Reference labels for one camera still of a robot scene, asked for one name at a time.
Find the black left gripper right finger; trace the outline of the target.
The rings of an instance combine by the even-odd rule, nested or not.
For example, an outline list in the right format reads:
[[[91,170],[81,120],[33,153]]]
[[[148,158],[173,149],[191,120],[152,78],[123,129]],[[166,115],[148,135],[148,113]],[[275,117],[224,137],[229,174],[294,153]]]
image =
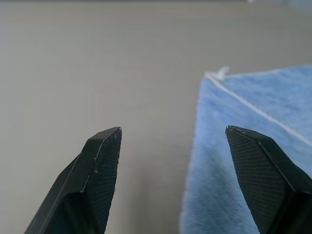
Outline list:
[[[260,234],[312,234],[312,178],[268,136],[227,126],[226,137]]]

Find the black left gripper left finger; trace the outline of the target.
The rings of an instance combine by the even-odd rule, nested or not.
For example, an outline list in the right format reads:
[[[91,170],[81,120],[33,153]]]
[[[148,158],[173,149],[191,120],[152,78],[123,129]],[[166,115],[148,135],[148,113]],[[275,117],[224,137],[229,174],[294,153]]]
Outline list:
[[[89,138],[58,175],[24,234],[104,234],[115,193],[122,129]]]

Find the blue fluffy towel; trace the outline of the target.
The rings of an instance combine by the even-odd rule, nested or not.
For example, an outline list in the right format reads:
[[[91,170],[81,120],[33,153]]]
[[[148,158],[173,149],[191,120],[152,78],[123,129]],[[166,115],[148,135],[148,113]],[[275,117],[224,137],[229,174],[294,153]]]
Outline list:
[[[205,74],[180,234],[260,234],[237,181],[225,135],[229,125],[271,137],[312,178],[312,64]]]

